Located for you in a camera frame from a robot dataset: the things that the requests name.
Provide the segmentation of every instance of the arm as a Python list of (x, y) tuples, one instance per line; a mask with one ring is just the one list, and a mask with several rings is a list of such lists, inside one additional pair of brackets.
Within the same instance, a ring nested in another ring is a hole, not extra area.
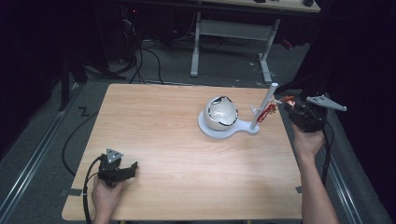
[(323, 132), (304, 133), (294, 124), (292, 127), (303, 185), (303, 222), (339, 223), (315, 165), (315, 156), (324, 143)]
[(111, 216), (116, 210), (120, 200), (120, 194), (125, 185), (125, 181), (121, 181), (115, 188), (110, 188), (105, 181), (97, 176), (93, 180), (92, 200), (95, 206), (96, 215), (93, 220), (94, 224), (108, 224)]

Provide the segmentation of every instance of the white base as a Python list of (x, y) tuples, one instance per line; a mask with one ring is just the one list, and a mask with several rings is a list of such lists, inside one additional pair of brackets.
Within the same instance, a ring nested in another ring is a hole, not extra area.
[(256, 134), (260, 130), (260, 126), (256, 125), (254, 129), (250, 129), (251, 122), (243, 121), (241, 119), (237, 119), (233, 126), (230, 129), (225, 131), (216, 131), (209, 128), (205, 123), (204, 112), (201, 112), (198, 116), (198, 125), (203, 133), (208, 135), (209, 137), (225, 139), (231, 137), (235, 133), (248, 133), (248, 134)]

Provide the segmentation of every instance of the hand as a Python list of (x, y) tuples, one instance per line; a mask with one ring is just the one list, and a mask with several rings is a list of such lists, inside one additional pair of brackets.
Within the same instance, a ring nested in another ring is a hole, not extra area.
[(294, 130), (294, 147), (299, 160), (315, 161), (315, 155), (324, 144), (323, 132), (304, 133), (293, 123), (291, 127)]
[(94, 177), (92, 200), (96, 210), (94, 223), (109, 223), (116, 210), (125, 181), (117, 183), (115, 188), (108, 187), (105, 181)]

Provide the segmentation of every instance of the metal bracket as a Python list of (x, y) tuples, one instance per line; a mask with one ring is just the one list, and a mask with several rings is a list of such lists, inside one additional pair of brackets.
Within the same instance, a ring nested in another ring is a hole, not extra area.
[(329, 98), (325, 97), (324, 95), (315, 96), (315, 97), (306, 97), (306, 101), (312, 103), (314, 105), (320, 105), (331, 109), (337, 109), (342, 111), (347, 111), (347, 107), (344, 105), (339, 105), (336, 102), (330, 100)]
[(116, 150), (113, 150), (109, 147), (106, 149), (106, 154), (107, 154), (107, 162), (108, 163), (112, 163), (123, 156), (122, 153), (120, 153)]

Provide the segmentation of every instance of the wooden table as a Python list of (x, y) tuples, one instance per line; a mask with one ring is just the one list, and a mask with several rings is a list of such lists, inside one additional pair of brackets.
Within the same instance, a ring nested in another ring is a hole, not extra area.
[[(300, 173), (278, 112), (259, 123), (256, 135), (217, 140), (198, 127), (199, 113), (214, 96), (228, 96), (239, 118), (252, 120), (249, 105), (260, 106), (266, 91), (110, 85), (72, 188), (82, 189), (90, 164), (111, 147), (124, 154), (120, 168), (139, 162), (114, 219), (301, 218)], [(91, 181), (88, 192), (94, 216)], [(63, 218), (84, 219), (82, 197), (68, 196)]]
[(241, 7), (262, 7), (269, 9), (290, 10), (290, 11), (298, 11), (298, 12), (314, 12), (314, 13), (320, 12), (320, 7), (315, 1), (311, 7), (306, 7), (303, 4), (303, 0), (279, 0), (279, 1), (266, 0), (265, 3), (256, 3), (254, 0), (201, 0), (201, 1), (207, 3), (228, 4), (228, 5), (241, 6)]

